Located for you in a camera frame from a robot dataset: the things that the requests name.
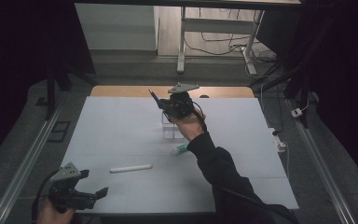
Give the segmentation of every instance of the white power adapter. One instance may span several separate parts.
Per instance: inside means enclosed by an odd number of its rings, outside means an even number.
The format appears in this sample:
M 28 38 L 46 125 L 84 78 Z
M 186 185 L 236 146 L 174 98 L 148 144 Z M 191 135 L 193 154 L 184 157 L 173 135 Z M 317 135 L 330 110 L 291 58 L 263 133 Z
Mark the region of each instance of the white power adapter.
M 277 148 L 278 153 L 283 153 L 287 149 L 286 143 L 281 142 L 281 139 L 277 134 L 273 134 L 275 132 L 274 128 L 269 128 L 269 131 L 271 132 L 272 138 L 274 140 L 274 145 Z
M 295 110 L 292 110 L 292 115 L 293 117 L 298 118 L 302 115 L 302 111 L 300 110 L 300 108 L 297 108 Z

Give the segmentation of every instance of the human hand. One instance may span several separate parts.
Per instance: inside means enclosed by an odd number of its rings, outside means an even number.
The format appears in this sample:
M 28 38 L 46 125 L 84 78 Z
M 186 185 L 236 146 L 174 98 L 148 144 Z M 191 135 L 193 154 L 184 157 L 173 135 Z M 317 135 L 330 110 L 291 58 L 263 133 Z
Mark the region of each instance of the human hand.
M 198 109 L 196 109 L 197 113 L 199 113 L 203 118 L 206 118 L 205 114 L 202 114 Z M 176 117 L 170 116 L 170 120 L 178 126 L 180 133 L 191 142 L 195 137 L 202 134 L 202 127 L 200 124 L 200 120 L 191 113 L 189 116 L 178 119 Z
M 48 200 L 43 209 L 37 215 L 37 224 L 69 224 L 75 213 L 75 209 L 70 208 L 65 213 L 59 213 L 53 203 Z

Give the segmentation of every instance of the white pen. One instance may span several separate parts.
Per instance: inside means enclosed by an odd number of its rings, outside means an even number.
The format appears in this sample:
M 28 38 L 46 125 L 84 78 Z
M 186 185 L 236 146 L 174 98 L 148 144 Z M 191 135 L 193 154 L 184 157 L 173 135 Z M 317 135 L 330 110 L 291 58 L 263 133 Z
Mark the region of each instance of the white pen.
M 110 169 L 110 174 L 130 172 L 130 171 L 139 171 L 139 170 L 147 170 L 147 169 L 151 169 L 151 168 L 153 168 L 153 164 L 112 168 L 112 169 Z

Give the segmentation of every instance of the white table surface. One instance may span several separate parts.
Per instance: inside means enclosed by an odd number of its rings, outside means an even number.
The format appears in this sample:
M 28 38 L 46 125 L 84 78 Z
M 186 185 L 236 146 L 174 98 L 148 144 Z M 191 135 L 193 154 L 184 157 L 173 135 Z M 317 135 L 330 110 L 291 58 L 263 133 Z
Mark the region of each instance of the white table surface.
M 195 99 L 207 115 L 208 131 L 228 150 L 238 172 L 249 177 L 265 203 L 298 204 L 255 98 Z M 89 170 L 76 189 L 109 187 L 96 214 L 213 212 L 211 186 L 191 152 L 173 156 L 185 139 L 162 137 L 161 110 L 150 97 L 88 97 L 62 161 Z M 114 167 L 153 164 L 150 170 L 109 174 Z

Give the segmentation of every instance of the dark cloth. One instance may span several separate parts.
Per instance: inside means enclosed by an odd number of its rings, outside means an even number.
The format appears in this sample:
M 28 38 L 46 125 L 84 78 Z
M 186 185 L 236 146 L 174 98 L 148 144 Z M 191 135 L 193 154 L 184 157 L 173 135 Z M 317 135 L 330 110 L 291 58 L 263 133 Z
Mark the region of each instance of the dark cloth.
M 215 147 L 209 133 L 197 136 L 188 144 L 187 149 L 196 155 L 199 168 L 213 186 L 216 214 L 221 223 L 275 223 L 267 210 L 221 189 L 235 191 L 262 203 L 249 179 L 238 174 L 229 152 L 222 147 Z

